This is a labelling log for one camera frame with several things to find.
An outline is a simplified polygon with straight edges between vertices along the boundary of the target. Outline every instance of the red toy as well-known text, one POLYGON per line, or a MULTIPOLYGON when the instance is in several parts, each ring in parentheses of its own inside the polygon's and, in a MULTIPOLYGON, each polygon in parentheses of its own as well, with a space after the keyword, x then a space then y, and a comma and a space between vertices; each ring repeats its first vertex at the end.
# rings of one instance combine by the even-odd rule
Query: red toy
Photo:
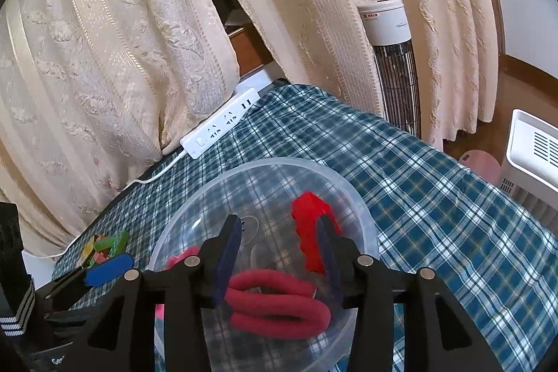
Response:
POLYGON ((300 249, 306 256, 305 268, 309 272, 325 274, 316 242, 316 221, 321 215, 329 215, 337 233, 341 235, 331 207, 317 195, 306 191, 292 202, 291 216, 295 220, 295 230, 301 240, 300 249))
POLYGON ((315 294, 315 286, 283 272, 247 270, 231 277, 225 301, 234 310, 234 328, 276 339, 309 339, 323 333, 331 320, 329 308, 315 294), (244 291, 257 287, 280 294, 244 291))

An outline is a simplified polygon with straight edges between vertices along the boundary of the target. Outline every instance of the white stripe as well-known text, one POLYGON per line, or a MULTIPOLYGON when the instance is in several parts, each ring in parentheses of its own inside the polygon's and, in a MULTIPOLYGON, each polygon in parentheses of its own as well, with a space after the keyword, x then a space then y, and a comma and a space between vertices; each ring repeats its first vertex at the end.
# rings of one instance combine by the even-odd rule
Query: white stripe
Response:
POLYGON ((33 278, 31 278, 29 288, 25 292, 25 295, 23 296, 23 300, 21 300, 20 306, 18 307, 17 312, 16 312, 16 316, 15 317, 2 317, 2 318, 0 318, 0 324, 1 323, 15 323, 15 322, 18 322, 20 320, 21 313, 23 312, 24 308, 27 307, 29 295, 31 294, 31 292, 33 293, 33 298, 34 298, 35 297, 35 283, 33 282, 33 278))
POLYGON ((27 329, 27 323, 29 322, 29 318, 31 313, 33 312, 33 307, 35 306, 35 293, 31 294, 31 299, 29 304, 26 306, 26 310, 22 314, 22 321, 17 324, 10 324, 10 325, 2 325, 2 329, 6 336, 21 336, 25 333, 27 329))

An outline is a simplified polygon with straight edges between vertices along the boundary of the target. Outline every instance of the metal bolt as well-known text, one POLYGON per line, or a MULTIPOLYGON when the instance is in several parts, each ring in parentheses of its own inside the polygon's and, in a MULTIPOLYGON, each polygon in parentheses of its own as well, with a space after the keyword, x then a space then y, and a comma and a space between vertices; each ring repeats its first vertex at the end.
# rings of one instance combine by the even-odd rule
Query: metal bolt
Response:
POLYGON ((138 270, 135 269, 131 269, 128 270, 127 272, 124 273, 124 279, 125 280, 135 280, 138 278, 140 272, 138 270))
POLYGON ((434 273, 434 270, 432 268, 423 268, 420 270, 420 276, 422 276, 425 279, 431 280, 434 279, 436 273, 434 273))
POLYGON ((184 265, 186 266, 198 266, 201 262, 202 260, 197 255, 191 255, 184 259, 184 265))
POLYGON ((359 265, 370 266, 374 263, 374 258, 369 256, 368 254, 363 254, 363 255, 359 255, 356 261, 358 262, 359 265))

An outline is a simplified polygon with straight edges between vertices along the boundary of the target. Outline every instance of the white wall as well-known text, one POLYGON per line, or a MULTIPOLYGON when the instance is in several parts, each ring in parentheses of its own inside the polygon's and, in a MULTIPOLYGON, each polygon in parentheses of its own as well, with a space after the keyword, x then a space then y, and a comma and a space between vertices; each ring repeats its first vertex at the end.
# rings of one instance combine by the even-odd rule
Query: white wall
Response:
POLYGON ((500 0, 506 54, 558 78, 558 1, 500 0))
POLYGON ((27 273, 30 274, 35 281, 36 289, 50 282, 52 272, 54 271, 54 262, 51 259, 37 259, 26 252, 23 252, 22 256, 27 273))

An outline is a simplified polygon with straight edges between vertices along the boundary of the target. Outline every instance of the pink ball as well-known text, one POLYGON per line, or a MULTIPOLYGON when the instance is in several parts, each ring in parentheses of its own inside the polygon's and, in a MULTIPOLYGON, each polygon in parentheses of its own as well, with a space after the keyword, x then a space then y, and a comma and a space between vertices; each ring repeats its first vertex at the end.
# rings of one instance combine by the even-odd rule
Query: pink ball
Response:
POLYGON ((469 150, 461 155, 459 163, 468 167, 476 175, 484 178, 488 183, 498 184, 500 165, 496 158, 483 150, 469 150))

